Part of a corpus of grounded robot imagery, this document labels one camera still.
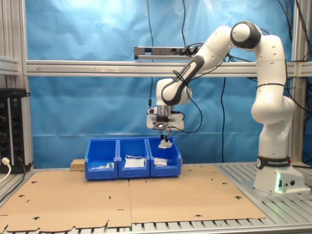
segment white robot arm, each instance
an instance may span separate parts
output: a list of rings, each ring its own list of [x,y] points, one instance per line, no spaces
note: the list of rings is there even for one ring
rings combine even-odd
[[[218,27],[201,46],[196,55],[175,79],[163,79],[157,84],[157,107],[148,111],[147,125],[161,131],[163,145],[170,147],[168,137],[162,134],[183,129],[179,114],[173,106],[190,101],[192,91],[187,84],[196,74],[220,64],[228,52],[238,47],[252,50],[256,56],[257,91],[252,107],[253,118],[264,124],[259,138],[257,175],[254,187],[272,195],[308,193],[303,176],[290,165],[287,153],[288,134],[295,110],[295,103],[283,96],[286,82],[286,62],[283,44],[277,36],[264,36],[251,22],[239,22],[231,29]]]

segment blue plastic bin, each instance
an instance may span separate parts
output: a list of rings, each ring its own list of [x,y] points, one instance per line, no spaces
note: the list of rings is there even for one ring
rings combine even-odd
[[[117,139],[90,139],[84,159],[87,180],[118,178]],[[114,168],[92,169],[113,162]]]
[[[126,155],[142,156],[145,158],[145,167],[125,168]],[[146,138],[118,139],[118,177],[139,178],[150,176],[150,154]]]
[[[160,144],[159,137],[148,137],[147,144],[150,151],[151,161],[151,177],[167,177],[179,176],[181,174],[181,153],[176,144],[174,137],[170,137],[170,142],[173,142],[171,148],[161,149],[158,147]],[[167,166],[156,167],[154,165],[154,158],[167,159]]]

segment blue curtain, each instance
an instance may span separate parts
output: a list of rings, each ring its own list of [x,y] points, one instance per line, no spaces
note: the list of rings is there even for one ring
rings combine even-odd
[[[249,20],[281,37],[290,60],[287,22],[277,1],[185,3],[187,44],[204,42],[220,25]],[[149,6],[154,46],[183,46],[182,0],[149,0]],[[26,19],[29,59],[134,61],[135,46],[152,45],[146,0],[26,0]],[[255,60],[238,49],[231,54]],[[157,136],[146,128],[150,86],[150,78],[30,77],[35,166],[69,167],[74,158],[84,158],[90,138]],[[223,78],[190,84],[203,124],[194,134],[173,134],[184,163],[221,162],[222,86]],[[227,79],[226,162],[256,161],[262,126],[251,115],[255,88],[246,78]],[[200,115],[192,103],[175,109],[185,113],[185,130],[197,128]]]

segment metal table surface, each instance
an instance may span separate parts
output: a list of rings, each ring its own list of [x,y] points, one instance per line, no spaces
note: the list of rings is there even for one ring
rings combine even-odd
[[[261,219],[233,219],[233,220],[203,220],[190,222],[164,222],[164,223],[134,223],[126,228],[73,228],[60,234],[100,234],[100,233],[312,233],[312,195],[288,195],[284,197],[269,197],[260,202],[252,196],[241,183],[255,178],[255,163],[221,163],[214,164],[224,173],[267,218]],[[312,170],[297,168],[307,180],[312,180]],[[28,172],[25,183],[38,171],[61,171],[68,169],[47,169]],[[0,184],[0,198],[22,178],[22,175],[10,175]],[[16,232],[14,234],[39,234],[35,232]]]

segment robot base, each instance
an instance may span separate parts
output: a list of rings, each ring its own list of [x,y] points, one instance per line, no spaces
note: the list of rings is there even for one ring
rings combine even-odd
[[[308,195],[311,193],[311,189],[306,185],[301,173],[292,166],[258,169],[254,183],[253,181],[244,181],[242,187],[260,201],[262,198],[270,196]]]
[[[250,193],[252,196],[254,196],[255,198],[257,198],[259,201],[264,202],[266,198],[270,198],[271,196],[287,196],[287,195],[309,195],[311,193],[311,189],[310,188],[302,188],[300,191],[291,191],[289,190],[287,193],[266,193],[266,192],[262,192],[258,189],[254,188],[254,182],[253,181],[243,181],[242,182],[242,188],[240,189],[238,187],[238,189],[246,195],[246,191],[248,193]]]

